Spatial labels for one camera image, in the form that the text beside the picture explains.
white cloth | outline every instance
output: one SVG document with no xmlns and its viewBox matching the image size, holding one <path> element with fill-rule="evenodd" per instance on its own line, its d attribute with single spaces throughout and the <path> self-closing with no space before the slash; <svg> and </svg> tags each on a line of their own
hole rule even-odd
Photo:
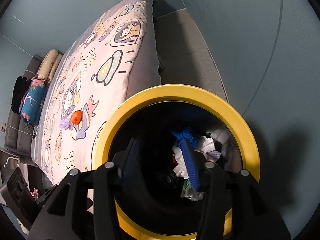
<svg viewBox="0 0 320 240">
<path fill-rule="evenodd" d="M 216 129 L 214 131 L 207 131 L 207 133 L 210 134 L 210 137 L 212 139 L 217 140 L 221 144 L 225 144 L 229 139 L 228 133 L 223 129 Z"/>
<path fill-rule="evenodd" d="M 213 139 L 207 138 L 206 136 L 202 136 L 198 141 L 195 151 L 201 152 L 201 153 L 207 153 L 207 152 L 212 152 L 215 149 L 216 148 L 214 147 Z"/>
<path fill-rule="evenodd" d="M 212 138 L 207 138 L 206 136 L 202 136 L 199 139 L 197 147 L 195 151 L 201 152 L 207 162 L 216 162 L 220 158 L 220 153 L 215 150 L 214 141 Z"/>
<path fill-rule="evenodd" d="M 174 158 L 176 159 L 178 165 L 173 169 L 174 173 L 178 177 L 183 177 L 184 179 L 189 179 L 186 165 L 182 156 L 182 151 L 179 147 L 173 146 L 172 150 L 174 152 Z"/>
</svg>

plastic bag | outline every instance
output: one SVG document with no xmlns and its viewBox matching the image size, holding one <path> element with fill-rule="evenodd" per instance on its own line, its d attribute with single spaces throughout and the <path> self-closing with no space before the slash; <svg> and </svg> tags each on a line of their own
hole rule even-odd
<svg viewBox="0 0 320 240">
<path fill-rule="evenodd" d="M 199 201 L 203 200 L 204 193 L 205 192 L 196 192 L 194 188 L 190 185 L 190 181 L 186 179 L 184 181 L 180 197 L 184 197 L 192 201 Z"/>
<path fill-rule="evenodd" d="M 156 174 L 156 178 L 162 182 L 162 184 L 171 189 L 181 187 L 182 181 L 177 177 L 172 169 L 167 168 L 164 171 L 160 171 Z"/>
</svg>

wall outlet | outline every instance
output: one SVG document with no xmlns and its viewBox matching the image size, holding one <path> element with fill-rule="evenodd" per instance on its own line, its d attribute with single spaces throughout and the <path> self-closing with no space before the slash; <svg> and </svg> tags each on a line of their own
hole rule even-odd
<svg viewBox="0 0 320 240">
<path fill-rule="evenodd" d="M 4 133 L 4 131 L 5 131 L 5 124 L 6 124 L 6 122 L 2 121 L 1 133 Z"/>
</svg>

blue floral pillow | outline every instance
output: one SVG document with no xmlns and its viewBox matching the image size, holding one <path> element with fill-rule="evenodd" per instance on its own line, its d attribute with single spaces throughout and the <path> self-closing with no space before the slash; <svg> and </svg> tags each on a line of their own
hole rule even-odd
<svg viewBox="0 0 320 240">
<path fill-rule="evenodd" d="M 42 108 L 43 108 L 43 104 L 44 104 L 44 99 L 45 99 L 45 96 L 47 95 L 47 92 L 48 92 L 48 88 L 47 88 L 47 87 L 44 87 L 44 93 L 43 93 L 43 95 L 42 95 L 42 99 L 41 99 L 41 102 L 40 102 L 40 106 L 39 106 L 39 109 L 38 109 L 38 113 L 37 113 L 36 119 L 35 119 L 34 122 L 33 122 L 36 127 L 39 125 L 39 121 L 40 121 L 40 117 L 41 117 L 41 112 L 42 112 Z"/>
<path fill-rule="evenodd" d="M 30 88 L 27 91 L 20 115 L 25 119 L 27 123 L 34 123 L 38 110 L 42 101 L 42 97 L 45 91 L 44 81 L 40 79 L 34 79 L 31 82 Z"/>
</svg>

yellow rim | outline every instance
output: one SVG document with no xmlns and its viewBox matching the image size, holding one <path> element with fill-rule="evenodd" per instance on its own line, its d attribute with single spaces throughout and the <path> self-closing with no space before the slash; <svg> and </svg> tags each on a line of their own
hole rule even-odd
<svg viewBox="0 0 320 240">
<path fill-rule="evenodd" d="M 211 92 L 188 85 L 161 85 L 139 92 L 122 103 L 111 115 L 97 141 L 94 168 L 97 169 L 108 160 L 111 143 L 122 124 L 135 112 L 145 106 L 163 101 L 183 101 L 200 106 L 218 117 L 234 136 L 243 161 L 243 168 L 254 178 L 260 179 L 260 159 L 254 137 L 242 116 L 227 102 Z M 148 231 L 133 222 L 116 204 L 120 227 L 138 240 L 189 240 L 196 233 L 184 236 L 165 236 Z M 231 230 L 232 210 L 225 216 L 224 235 Z"/>
</svg>

